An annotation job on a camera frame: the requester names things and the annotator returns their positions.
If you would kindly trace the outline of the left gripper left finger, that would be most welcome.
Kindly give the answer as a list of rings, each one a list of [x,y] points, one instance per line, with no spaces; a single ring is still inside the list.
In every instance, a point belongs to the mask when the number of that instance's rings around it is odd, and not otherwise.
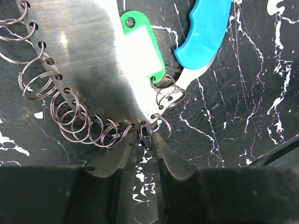
[[[0,169],[3,224],[130,224],[137,133],[90,166]]]

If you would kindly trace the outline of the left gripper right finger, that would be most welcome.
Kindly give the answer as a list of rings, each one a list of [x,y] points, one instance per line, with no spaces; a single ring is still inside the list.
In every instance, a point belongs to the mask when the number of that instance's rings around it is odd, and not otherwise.
[[[296,224],[299,171],[295,168],[199,168],[155,133],[160,224]]]

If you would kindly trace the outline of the green key tag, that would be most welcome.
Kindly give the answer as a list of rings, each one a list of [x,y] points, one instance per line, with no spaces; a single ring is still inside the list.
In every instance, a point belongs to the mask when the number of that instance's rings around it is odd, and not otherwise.
[[[141,66],[143,76],[156,84],[164,76],[165,64],[149,19],[131,10],[123,13],[120,20],[133,59]]]

